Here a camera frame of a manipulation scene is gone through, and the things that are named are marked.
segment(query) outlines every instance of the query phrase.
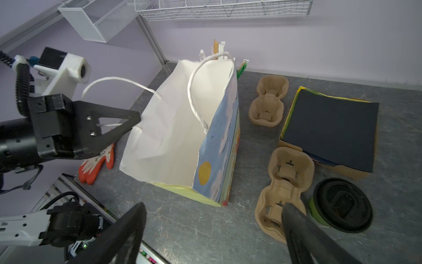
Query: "white paper bag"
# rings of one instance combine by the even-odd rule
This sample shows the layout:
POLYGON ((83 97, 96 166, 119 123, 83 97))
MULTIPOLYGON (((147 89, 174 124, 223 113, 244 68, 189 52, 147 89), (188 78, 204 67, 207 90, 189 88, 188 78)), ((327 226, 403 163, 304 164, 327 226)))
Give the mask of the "white paper bag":
POLYGON ((130 132, 120 170, 200 202, 227 204, 239 137, 234 60, 227 52, 181 60, 157 93, 130 132), (230 59, 215 60, 222 55, 230 59))

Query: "gray countertop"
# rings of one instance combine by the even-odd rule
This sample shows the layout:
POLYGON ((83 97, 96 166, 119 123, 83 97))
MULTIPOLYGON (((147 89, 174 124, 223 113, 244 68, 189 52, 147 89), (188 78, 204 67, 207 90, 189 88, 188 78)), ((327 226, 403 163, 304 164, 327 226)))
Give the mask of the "gray countertop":
MULTIPOLYGON (((201 204, 119 171, 128 133, 116 144, 114 168, 103 166, 93 185, 82 186, 117 216, 143 202, 148 210, 143 240, 173 264, 290 263, 287 246, 266 235, 254 216, 260 192, 270 184, 267 166, 282 126, 267 128, 248 119, 262 76, 244 72, 238 80, 241 137, 227 207, 201 204)), ((161 71, 149 87, 157 89, 166 78, 161 71)), ((344 178, 368 196, 373 223, 358 234, 318 226, 363 263, 421 263, 422 92, 287 78, 284 115, 301 85, 327 95, 380 102, 374 173, 356 181, 315 166, 313 184, 301 197, 307 204, 319 181, 344 178)), ((151 93, 143 93, 132 109, 142 112, 150 98, 151 93)))

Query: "wire shelf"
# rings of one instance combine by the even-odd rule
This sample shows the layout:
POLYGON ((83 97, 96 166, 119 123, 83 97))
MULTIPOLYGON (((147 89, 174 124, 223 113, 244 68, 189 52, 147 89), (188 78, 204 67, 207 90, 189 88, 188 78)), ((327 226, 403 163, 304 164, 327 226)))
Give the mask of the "wire shelf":
POLYGON ((252 16, 309 15, 313 0, 135 0, 149 21, 252 16))
POLYGON ((84 40, 104 43, 138 16, 133 0, 68 0, 58 9, 84 40))

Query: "orange glove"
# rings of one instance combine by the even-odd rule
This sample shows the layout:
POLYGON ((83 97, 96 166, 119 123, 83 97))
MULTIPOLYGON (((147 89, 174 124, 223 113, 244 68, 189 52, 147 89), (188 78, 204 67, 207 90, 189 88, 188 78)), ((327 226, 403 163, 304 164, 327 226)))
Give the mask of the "orange glove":
POLYGON ((114 143, 108 146, 105 150, 101 151, 101 154, 97 157, 86 159, 82 162, 79 167, 79 181, 81 183, 94 183, 95 179, 100 172, 101 166, 106 161, 108 169, 113 168, 114 165, 114 143))

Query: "black coffee lid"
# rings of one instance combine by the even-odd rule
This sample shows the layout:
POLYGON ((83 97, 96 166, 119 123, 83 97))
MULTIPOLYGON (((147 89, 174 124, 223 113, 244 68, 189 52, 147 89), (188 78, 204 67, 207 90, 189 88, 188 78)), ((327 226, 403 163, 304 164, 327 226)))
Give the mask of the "black coffee lid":
POLYGON ((373 213, 366 195, 353 183, 328 178, 315 187, 314 203, 321 217, 346 233, 359 233, 371 225, 373 213))

